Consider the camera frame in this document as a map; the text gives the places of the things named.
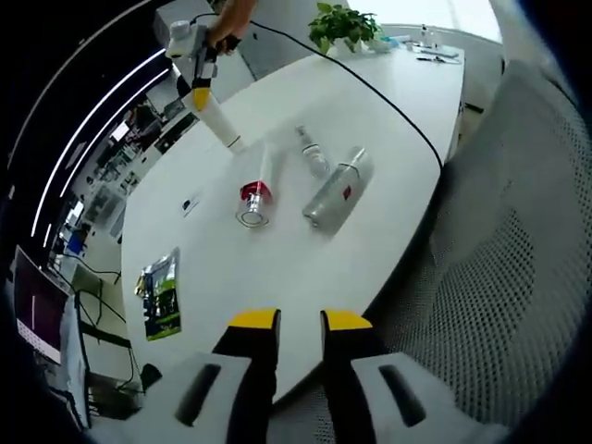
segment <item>black object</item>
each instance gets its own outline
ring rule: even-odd
[[[280,311],[276,310],[271,328],[229,326],[213,349],[213,353],[252,360],[232,407],[227,443],[266,442],[276,393],[279,321]]]
[[[144,391],[149,389],[154,383],[158,382],[163,377],[160,370],[155,365],[146,364],[140,372],[140,381]]]
[[[386,354],[389,351],[372,327],[331,329],[321,312],[323,364],[321,382],[338,443],[376,442],[372,416],[364,391],[352,367],[354,359]]]

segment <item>ceiling light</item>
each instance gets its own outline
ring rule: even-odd
[[[47,226],[47,231],[45,232],[45,240],[43,241],[43,247],[47,246],[47,240],[49,239],[49,232],[52,230],[52,224]]]
[[[89,120],[91,119],[91,117],[94,116],[94,114],[101,107],[101,105],[103,105],[106,102],[106,100],[109,97],[111,97],[111,95],[113,95],[113,93],[123,83],[125,83],[136,72],[138,72],[140,69],[142,69],[145,65],[147,65],[148,63],[150,63],[151,61],[153,61],[158,56],[162,55],[164,52],[165,52],[165,49],[164,48],[161,49],[161,50],[159,50],[159,51],[157,51],[156,53],[154,53],[150,57],[148,57],[146,60],[144,60],[143,62],[141,62],[140,65],[138,65],[132,71],[130,71],[113,88],[111,88],[111,90],[109,90],[109,92],[99,101],[98,104],[96,104],[94,106],[94,108],[91,110],[91,112],[84,118],[84,120],[82,120],[82,123],[80,123],[80,125],[78,126],[78,128],[76,129],[76,131],[74,131],[74,134],[72,134],[72,137],[70,137],[70,140],[66,144],[66,148],[64,148],[64,151],[62,152],[62,154],[57,159],[57,163],[54,166],[54,170],[52,171],[52,174],[50,174],[50,176],[49,176],[49,180],[47,180],[47,183],[45,184],[45,189],[43,190],[43,194],[41,195],[41,200],[39,201],[39,206],[37,207],[37,213],[35,214],[35,219],[33,220],[33,226],[32,226],[32,229],[31,229],[31,237],[33,237],[35,235],[35,229],[37,229],[37,222],[39,222],[39,215],[41,214],[41,209],[43,207],[43,201],[45,200],[45,197],[47,196],[47,192],[49,191],[49,187],[51,186],[52,181],[54,180],[54,176],[56,175],[56,172],[59,169],[59,166],[64,161],[64,158],[66,157],[66,154],[68,153],[68,150],[72,146],[72,143],[74,143],[74,141],[76,140],[76,138],[78,137],[78,135],[80,134],[80,132],[82,131],[82,129],[86,126],[86,124],[89,122]]]

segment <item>gray mesh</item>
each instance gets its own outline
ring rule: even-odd
[[[381,293],[371,321],[392,352],[442,378],[464,412],[513,426],[556,375],[588,303],[584,121],[537,71],[512,62],[442,191],[413,272]],[[333,442],[320,386],[276,412],[268,436]]]

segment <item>desk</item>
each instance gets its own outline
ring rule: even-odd
[[[346,63],[405,111],[445,160],[455,145],[463,65],[415,57],[396,50]],[[376,297],[427,208],[438,164],[392,108],[317,56],[265,77],[222,106],[247,144],[267,136],[294,145],[279,181],[277,211],[264,228],[239,224],[234,212],[241,179],[234,173],[240,166],[207,127],[195,125],[128,200],[122,283],[129,339],[140,365],[165,372],[197,351],[211,351],[238,312],[278,307],[277,399],[321,361],[319,311],[362,313]],[[298,125],[334,161],[362,145],[375,163],[362,199],[332,237],[312,230],[302,217],[321,183],[301,162]],[[202,201],[183,217],[181,204],[199,190]],[[148,342],[142,301],[133,289],[141,269],[176,246],[182,331]]]

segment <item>monitor screen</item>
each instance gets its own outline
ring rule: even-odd
[[[116,141],[120,141],[123,137],[128,133],[130,127],[126,122],[121,122],[121,124],[115,128],[115,131],[111,133],[111,137],[113,137]]]
[[[17,248],[15,315],[18,333],[38,352],[60,364],[60,326],[68,295]]]

